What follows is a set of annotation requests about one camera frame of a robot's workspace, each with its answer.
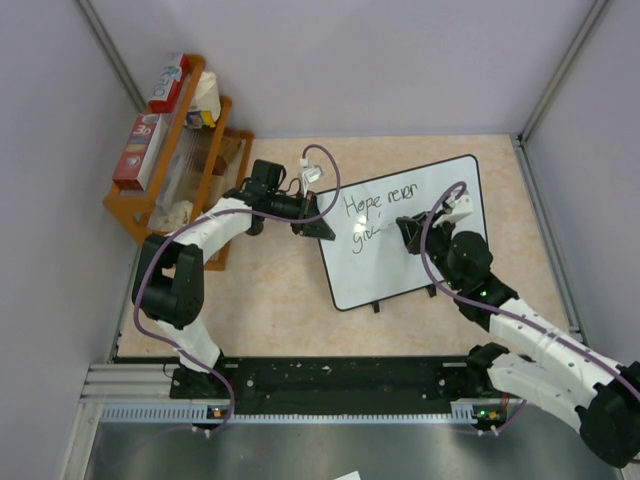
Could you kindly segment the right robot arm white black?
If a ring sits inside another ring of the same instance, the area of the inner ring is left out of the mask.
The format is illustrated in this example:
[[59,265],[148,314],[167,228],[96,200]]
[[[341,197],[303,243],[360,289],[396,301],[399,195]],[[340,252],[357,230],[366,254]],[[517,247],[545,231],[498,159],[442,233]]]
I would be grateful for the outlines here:
[[460,313],[520,350],[489,344],[473,348],[466,380],[476,394],[516,395],[574,429],[589,450],[610,466],[639,461],[639,364],[601,355],[554,327],[491,271],[493,256],[477,232],[457,231],[442,212],[399,217],[406,250],[428,272],[443,277],[439,289]]

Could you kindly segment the white whiteboard black frame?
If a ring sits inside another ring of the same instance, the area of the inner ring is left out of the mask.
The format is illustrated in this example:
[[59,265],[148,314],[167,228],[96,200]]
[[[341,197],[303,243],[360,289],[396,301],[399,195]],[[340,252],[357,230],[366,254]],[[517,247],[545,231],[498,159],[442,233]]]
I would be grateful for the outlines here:
[[380,232],[401,216],[430,210],[452,184],[467,185],[474,212],[456,224],[487,238],[478,160],[465,156],[342,186],[317,195],[318,206],[337,203],[323,220],[335,233],[319,242],[334,307],[372,304],[431,284],[418,255],[410,255],[400,230]]

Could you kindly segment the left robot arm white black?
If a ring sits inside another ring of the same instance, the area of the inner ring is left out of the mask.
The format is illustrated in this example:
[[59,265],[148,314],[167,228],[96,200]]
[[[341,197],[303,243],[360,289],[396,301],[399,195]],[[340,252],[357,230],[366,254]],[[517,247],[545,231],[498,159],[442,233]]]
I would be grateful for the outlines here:
[[323,219],[330,208],[321,210],[309,189],[324,172],[306,158],[301,165],[298,191],[289,194],[281,189],[284,166],[257,160],[249,177],[193,223],[144,240],[132,291],[134,324],[178,352],[182,366],[194,371],[192,384],[205,396],[220,394],[227,382],[225,370],[216,366],[221,350],[201,318],[205,264],[234,237],[259,234],[266,218],[290,224],[299,236],[335,239]]

